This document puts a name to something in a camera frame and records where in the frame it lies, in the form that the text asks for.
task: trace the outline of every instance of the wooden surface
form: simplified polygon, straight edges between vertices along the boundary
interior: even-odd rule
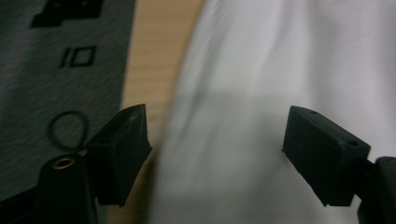
[[[146,104],[148,139],[154,147],[125,207],[110,206],[107,223],[147,223],[169,108],[180,66],[203,0],[136,1],[122,107]]]

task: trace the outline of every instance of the wooden table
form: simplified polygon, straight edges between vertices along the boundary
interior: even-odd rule
[[[147,223],[155,164],[180,66],[203,0],[136,1],[122,107],[146,104],[154,147],[125,207],[110,206],[107,223]]]

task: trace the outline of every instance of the black wire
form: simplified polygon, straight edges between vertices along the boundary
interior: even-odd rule
[[[54,133],[54,127],[55,127],[56,122],[59,119],[61,119],[62,117],[65,117],[67,115],[73,115],[73,116],[78,117],[82,123],[82,135],[79,138],[78,145],[76,147],[69,147],[69,146],[65,145],[55,136],[55,133]],[[51,121],[49,122],[48,129],[47,129],[47,135],[48,135],[48,138],[51,141],[51,143],[54,146],[56,146],[57,148],[59,148],[60,150],[75,151],[76,153],[78,153],[84,147],[84,143],[88,137],[89,126],[90,126],[90,120],[84,113],[77,111],[77,110],[68,110],[68,111],[64,111],[64,112],[56,115],[55,117],[53,117],[51,119]]]

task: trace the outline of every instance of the white cloth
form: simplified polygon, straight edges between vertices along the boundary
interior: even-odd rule
[[[280,151],[291,105],[396,156],[396,2],[207,0],[181,71],[150,223],[358,223]]]

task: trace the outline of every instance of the white fabric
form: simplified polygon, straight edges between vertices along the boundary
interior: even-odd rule
[[[161,151],[150,223],[358,223],[280,151],[291,105],[396,156],[396,2],[207,0]]]

